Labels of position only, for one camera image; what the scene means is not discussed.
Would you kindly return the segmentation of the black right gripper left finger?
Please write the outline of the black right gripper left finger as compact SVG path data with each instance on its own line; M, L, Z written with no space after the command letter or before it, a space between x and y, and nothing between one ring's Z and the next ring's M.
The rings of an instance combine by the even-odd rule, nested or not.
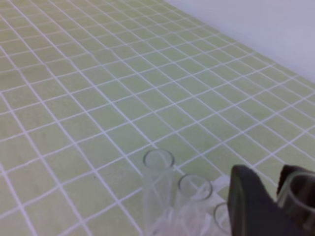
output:
M230 174L227 208L233 236L306 236L280 209L259 176L245 165Z

